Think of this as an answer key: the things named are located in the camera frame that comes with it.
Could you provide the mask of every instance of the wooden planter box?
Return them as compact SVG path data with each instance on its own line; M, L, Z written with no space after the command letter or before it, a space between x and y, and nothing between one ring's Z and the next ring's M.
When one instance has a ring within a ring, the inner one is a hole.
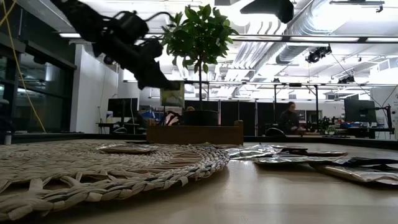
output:
M147 141L159 144L236 144L243 145L243 121L233 127L148 126Z

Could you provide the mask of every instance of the plant pot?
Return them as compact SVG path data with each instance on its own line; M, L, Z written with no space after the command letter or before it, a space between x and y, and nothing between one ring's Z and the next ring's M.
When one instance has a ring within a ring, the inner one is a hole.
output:
M186 126L218 126L217 111L186 111L183 114Z

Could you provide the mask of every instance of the woven placemat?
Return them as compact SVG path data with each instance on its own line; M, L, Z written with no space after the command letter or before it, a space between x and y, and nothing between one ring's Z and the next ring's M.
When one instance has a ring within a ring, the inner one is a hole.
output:
M185 185L209 177L229 161L227 152L214 146L154 144L146 147L155 150L145 154L100 150L106 146L0 146L0 221L18 220L32 212L46 215L80 202L121 200L174 184ZM53 184L60 181L66 185L54 188Z

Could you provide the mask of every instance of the table surface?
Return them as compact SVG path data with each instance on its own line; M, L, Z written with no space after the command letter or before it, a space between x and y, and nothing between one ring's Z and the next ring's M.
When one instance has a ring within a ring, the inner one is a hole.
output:
M352 156L398 158L395 151L382 149L289 145L349 152ZM231 161L209 179L184 187L129 200L77 205L30 223L374 224L397 223L397 213L397 190L363 187L320 174L309 166L266 169L250 161Z

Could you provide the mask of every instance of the potted plant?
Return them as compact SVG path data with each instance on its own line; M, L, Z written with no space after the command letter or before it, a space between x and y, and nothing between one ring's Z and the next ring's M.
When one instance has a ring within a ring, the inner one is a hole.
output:
M173 65L177 64L177 58L181 57L182 66L188 68L193 66L194 71L199 72L199 100L200 110L190 111L195 114L195 124L212 126L217 125L217 114L215 111L203 111L202 93L202 71L208 73L209 64L217 64L218 57L227 55L227 44L233 43L229 38L231 34L239 34L230 27L230 21L226 16L221 15L220 10L207 6L199 6L194 11L190 6L184 11L187 19L182 21L183 14L179 12L172 18L173 24L163 27L163 45L166 45L166 52L173 55ZM190 115L186 114L185 121L189 125Z
M328 127L327 129L326 129L326 131L325 131L325 134L328 134L328 135L334 135L336 133L336 128L335 127Z

